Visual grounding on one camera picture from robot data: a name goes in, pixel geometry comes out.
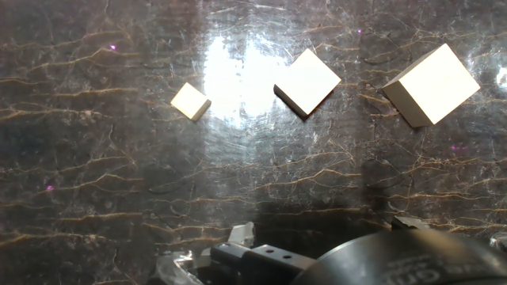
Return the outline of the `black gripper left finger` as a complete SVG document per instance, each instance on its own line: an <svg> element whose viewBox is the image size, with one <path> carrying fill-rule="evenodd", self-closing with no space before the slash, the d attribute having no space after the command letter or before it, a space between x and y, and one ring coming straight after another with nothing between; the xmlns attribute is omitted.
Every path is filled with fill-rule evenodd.
<svg viewBox="0 0 507 285"><path fill-rule="evenodd" d="M254 246L254 224L234 226L227 241L205 249L197 278L211 285L290 284L316 260L272 245Z"/></svg>

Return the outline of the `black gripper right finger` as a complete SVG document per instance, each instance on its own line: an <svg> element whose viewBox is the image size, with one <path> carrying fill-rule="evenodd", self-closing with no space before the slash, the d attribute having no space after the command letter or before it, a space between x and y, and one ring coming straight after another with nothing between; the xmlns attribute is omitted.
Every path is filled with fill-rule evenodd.
<svg viewBox="0 0 507 285"><path fill-rule="evenodd" d="M395 216L391 221L392 230L425 230L429 226L418 218Z"/></svg>

